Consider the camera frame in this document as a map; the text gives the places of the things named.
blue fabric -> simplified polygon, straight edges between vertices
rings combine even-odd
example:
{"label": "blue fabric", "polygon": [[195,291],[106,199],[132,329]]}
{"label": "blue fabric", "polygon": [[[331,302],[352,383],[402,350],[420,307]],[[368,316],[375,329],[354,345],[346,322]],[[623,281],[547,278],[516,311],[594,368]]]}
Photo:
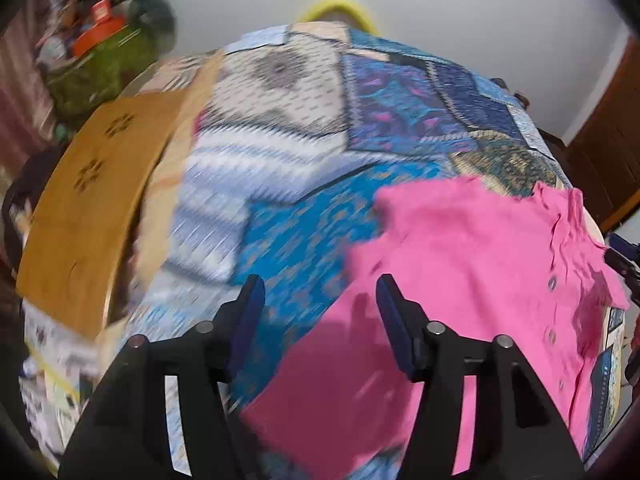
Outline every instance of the blue fabric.
{"label": "blue fabric", "polygon": [[399,449],[382,451],[351,473],[346,480],[395,480],[401,462],[402,453]]}
{"label": "blue fabric", "polygon": [[598,356],[593,372],[591,372],[591,408],[589,410],[587,439],[582,450],[584,457],[588,457],[593,452],[605,427],[612,356],[613,345]]}
{"label": "blue fabric", "polygon": [[493,81],[478,74],[473,74],[473,77],[474,81],[476,82],[476,89],[478,89],[478,93],[480,95],[488,97],[489,99],[493,99],[494,101],[498,101],[499,103],[522,108],[522,103],[520,101],[518,101],[514,96],[509,94],[503,88],[500,88]]}
{"label": "blue fabric", "polygon": [[266,285],[266,306],[244,367],[232,383],[241,404],[263,390],[284,352],[344,290],[344,250],[377,234],[372,211],[376,190],[436,176],[445,174],[432,160],[379,164],[293,206],[250,205],[232,283],[242,285],[249,274],[258,274]]}
{"label": "blue fabric", "polygon": [[424,70],[346,54],[349,149],[403,155],[469,152],[478,145]]}
{"label": "blue fabric", "polygon": [[496,130],[524,138],[505,104],[480,95],[469,70],[453,64],[426,63],[428,73],[449,110],[472,130]]}
{"label": "blue fabric", "polygon": [[260,471],[270,480],[308,480],[309,475],[288,458],[265,451],[258,455]]}
{"label": "blue fabric", "polygon": [[407,56],[419,57],[420,59],[432,60],[439,63],[451,63],[451,61],[433,54],[428,54],[414,46],[398,43],[397,41],[385,40],[377,36],[372,36],[356,28],[350,28],[351,46],[353,48],[367,48],[388,54],[406,54]]}
{"label": "blue fabric", "polygon": [[345,148],[345,132],[308,139],[279,128],[216,126],[200,133],[183,181],[232,198],[293,203],[367,164],[406,160]]}

yellow object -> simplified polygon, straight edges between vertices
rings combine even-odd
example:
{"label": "yellow object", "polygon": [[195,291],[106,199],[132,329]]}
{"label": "yellow object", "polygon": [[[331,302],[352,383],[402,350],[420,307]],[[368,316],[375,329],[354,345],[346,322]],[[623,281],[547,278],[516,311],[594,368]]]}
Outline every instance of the yellow object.
{"label": "yellow object", "polygon": [[33,359],[36,361],[38,368],[40,368],[41,370],[44,370],[46,374],[49,374],[60,388],[65,390],[68,394],[70,394],[73,397],[76,404],[80,404],[80,392],[77,389],[75,389],[69,381],[67,381],[65,378],[62,378],[58,373],[56,373],[55,370],[51,368],[47,364],[47,362],[42,358],[40,353],[29,343],[29,341],[25,339],[24,344],[26,345],[27,350],[29,351],[29,355],[33,357]]}
{"label": "yellow object", "polygon": [[355,0],[321,0],[314,4],[300,18],[301,22],[317,22],[330,12],[344,12],[350,15],[357,23],[361,30],[379,36],[378,28],[364,10],[364,8]]}

metal screw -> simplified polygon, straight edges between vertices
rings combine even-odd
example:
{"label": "metal screw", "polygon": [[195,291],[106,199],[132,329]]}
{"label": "metal screw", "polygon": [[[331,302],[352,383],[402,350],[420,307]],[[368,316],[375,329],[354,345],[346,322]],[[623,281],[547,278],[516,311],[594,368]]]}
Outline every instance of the metal screw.
{"label": "metal screw", "polygon": [[201,334],[208,334],[212,330],[213,330],[213,323],[208,319],[201,321],[196,325],[196,331],[200,332]]}
{"label": "metal screw", "polygon": [[147,339],[145,335],[136,334],[136,335],[132,335],[129,338],[129,340],[127,341],[127,344],[132,348],[140,348],[144,343],[148,341],[149,339]]}
{"label": "metal screw", "polygon": [[502,348],[511,348],[513,346],[513,339],[511,339],[508,335],[500,334],[497,337],[496,341]]}
{"label": "metal screw", "polygon": [[447,327],[445,327],[439,321],[430,321],[427,325],[427,330],[435,335],[443,334]]}

white patterned fabric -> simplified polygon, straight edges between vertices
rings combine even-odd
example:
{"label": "white patterned fabric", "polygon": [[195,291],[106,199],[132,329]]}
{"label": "white patterned fabric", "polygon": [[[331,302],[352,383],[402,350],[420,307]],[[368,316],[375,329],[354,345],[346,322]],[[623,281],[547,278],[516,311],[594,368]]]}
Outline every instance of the white patterned fabric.
{"label": "white patterned fabric", "polygon": [[44,387],[36,379],[18,377],[18,384],[31,434],[36,439],[40,452],[57,471],[60,464],[55,454],[60,455],[65,450],[58,423],[59,410],[47,399]]}
{"label": "white patterned fabric", "polygon": [[209,54],[199,54],[164,62],[158,67],[151,80],[140,88],[138,93],[167,92],[187,88],[207,59],[209,59]]}
{"label": "white patterned fabric", "polygon": [[291,25],[292,32],[310,34],[322,40],[338,41],[344,45],[351,43],[349,27],[339,22],[301,22]]}
{"label": "white patterned fabric", "polygon": [[255,32],[248,32],[242,37],[225,47],[225,54],[239,52],[240,50],[249,50],[265,45],[281,45],[286,40],[287,25],[279,25],[277,27],[264,28]]}
{"label": "white patterned fabric", "polygon": [[345,146],[346,132],[307,137],[240,125],[201,131],[174,210],[168,264],[204,280],[226,281],[248,219],[246,200],[292,203],[365,164],[403,158],[345,152]]}
{"label": "white patterned fabric", "polygon": [[288,35],[283,46],[264,46],[225,57],[201,128],[266,124],[308,136],[343,131],[344,100],[335,42]]}
{"label": "white patterned fabric", "polygon": [[[211,285],[161,269],[129,319],[121,345],[134,334],[144,334],[152,342],[179,337],[199,321],[213,319],[220,305],[236,300],[239,292],[238,286]],[[165,379],[164,392],[172,463],[174,469],[190,474],[175,377]]]}
{"label": "white patterned fabric", "polygon": [[511,117],[513,117],[513,121],[516,123],[527,145],[555,160],[529,115],[520,107],[513,105],[506,105],[506,107],[509,109]]}

bed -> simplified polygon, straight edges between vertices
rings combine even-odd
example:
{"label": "bed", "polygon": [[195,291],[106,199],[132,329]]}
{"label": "bed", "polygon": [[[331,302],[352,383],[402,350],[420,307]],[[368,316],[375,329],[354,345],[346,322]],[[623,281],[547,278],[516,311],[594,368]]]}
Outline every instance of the bed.
{"label": "bed", "polygon": [[[341,23],[246,34],[224,50],[159,63],[126,93],[184,88],[198,89],[206,104],[193,117],[193,135],[170,139],[148,181],[128,314],[92,345],[92,373],[100,375],[135,333],[157,340],[210,319],[258,273],[274,306],[228,392],[230,413],[255,399],[287,348],[344,288],[342,250],[377,234],[372,197],[379,187],[460,174],[511,196],[530,195],[537,181],[571,186],[507,90],[452,61]],[[26,339],[46,362],[57,350],[39,341],[38,330],[57,328],[34,306],[25,310]],[[623,328],[624,312],[608,308],[591,377],[585,458],[617,410]],[[170,378],[166,396],[174,467],[188,472]],[[272,478],[292,467],[269,452],[258,462]]]}

